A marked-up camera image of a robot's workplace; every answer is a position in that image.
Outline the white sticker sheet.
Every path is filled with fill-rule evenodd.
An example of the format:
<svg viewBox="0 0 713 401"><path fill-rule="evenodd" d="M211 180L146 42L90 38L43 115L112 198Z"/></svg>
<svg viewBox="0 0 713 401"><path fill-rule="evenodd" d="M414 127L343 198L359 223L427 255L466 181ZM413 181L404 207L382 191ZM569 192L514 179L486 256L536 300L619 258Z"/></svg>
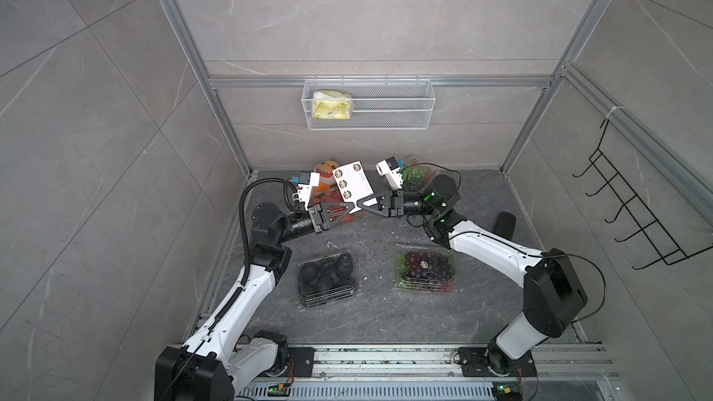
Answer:
<svg viewBox="0 0 713 401"><path fill-rule="evenodd" d="M357 202L374 194L369 179L361 162L345 164L333 171L337 187L344 202L351 202L354 208L350 213L360 211Z"/></svg>

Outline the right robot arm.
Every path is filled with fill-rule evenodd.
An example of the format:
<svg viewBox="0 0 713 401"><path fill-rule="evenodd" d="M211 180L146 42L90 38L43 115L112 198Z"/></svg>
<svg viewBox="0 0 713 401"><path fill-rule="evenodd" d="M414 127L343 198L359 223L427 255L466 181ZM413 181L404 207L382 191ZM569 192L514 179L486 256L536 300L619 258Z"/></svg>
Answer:
<svg viewBox="0 0 713 401"><path fill-rule="evenodd" d="M506 376L533 347L560 337L588 303L570 254L527 248L477 226L454 209L459 186L436 176L421 192L382 191L356 202L383 217L420 216L431 240L501 272L523 290L521 313L488 344L489 370Z"/></svg>

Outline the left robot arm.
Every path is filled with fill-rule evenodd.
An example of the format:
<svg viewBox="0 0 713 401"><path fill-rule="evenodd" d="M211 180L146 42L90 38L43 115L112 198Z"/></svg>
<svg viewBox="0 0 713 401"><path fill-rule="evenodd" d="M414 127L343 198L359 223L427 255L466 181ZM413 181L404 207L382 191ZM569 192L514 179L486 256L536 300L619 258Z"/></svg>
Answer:
<svg viewBox="0 0 713 401"><path fill-rule="evenodd" d="M246 265L204 325L180 347L166 347L160 354L155 399L232 400L261 374L286 371L285 336L259 332L247 345L238 341L289 267L292 251L287 242L332 228L353 208L350 202L321 202L289 215L273 203L254 208L246 233Z"/></svg>

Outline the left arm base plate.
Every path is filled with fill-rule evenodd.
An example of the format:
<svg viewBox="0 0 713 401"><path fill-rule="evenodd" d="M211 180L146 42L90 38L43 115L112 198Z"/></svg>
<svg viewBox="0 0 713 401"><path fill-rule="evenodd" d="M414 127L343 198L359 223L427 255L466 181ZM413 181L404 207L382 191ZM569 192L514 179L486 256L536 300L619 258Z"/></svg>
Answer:
<svg viewBox="0 0 713 401"><path fill-rule="evenodd" d="M310 378L316 363L314 347L292 347L281 353L280 365L289 377Z"/></svg>

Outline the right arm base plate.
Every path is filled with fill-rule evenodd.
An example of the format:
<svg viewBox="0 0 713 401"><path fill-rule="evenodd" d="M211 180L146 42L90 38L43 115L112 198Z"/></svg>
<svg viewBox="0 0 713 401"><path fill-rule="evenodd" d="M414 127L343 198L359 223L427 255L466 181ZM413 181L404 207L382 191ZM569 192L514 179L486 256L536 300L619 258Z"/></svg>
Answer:
<svg viewBox="0 0 713 401"><path fill-rule="evenodd" d="M538 371L530 351L512 359L498 350L485 346L460 347L453 356L464 377L536 377Z"/></svg>

